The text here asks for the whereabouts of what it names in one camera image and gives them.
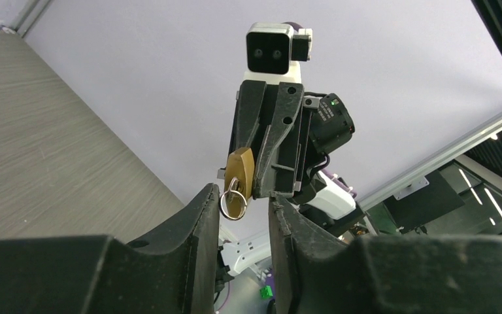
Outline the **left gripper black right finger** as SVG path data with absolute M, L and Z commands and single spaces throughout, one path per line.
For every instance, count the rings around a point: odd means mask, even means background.
M 269 200 L 277 313 L 502 313 L 502 235 L 363 235 L 346 244 Z

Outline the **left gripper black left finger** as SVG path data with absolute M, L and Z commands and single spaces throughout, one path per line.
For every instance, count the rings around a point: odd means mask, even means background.
M 212 313 L 219 189 L 128 243 L 110 235 L 0 240 L 0 313 Z

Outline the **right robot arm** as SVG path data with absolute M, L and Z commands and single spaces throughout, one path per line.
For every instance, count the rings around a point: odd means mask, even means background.
M 336 94 L 308 92 L 294 82 L 240 85 L 219 210 L 243 218 L 252 200 L 280 196 L 313 223 L 341 236 L 364 216 L 356 193 L 327 170 L 330 154 L 356 127 Z

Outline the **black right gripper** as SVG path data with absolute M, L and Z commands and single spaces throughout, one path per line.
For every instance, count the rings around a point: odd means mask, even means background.
M 252 149 L 253 197 L 292 196 L 301 190 L 310 122 L 319 100 L 301 83 L 244 80 L 237 92 L 229 153 Z

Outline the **brass padlock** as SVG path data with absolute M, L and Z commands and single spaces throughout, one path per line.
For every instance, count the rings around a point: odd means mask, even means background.
M 255 161 L 250 147 L 238 148 L 230 153 L 224 175 L 224 193 L 221 210 L 229 220 L 241 219 L 252 197 Z

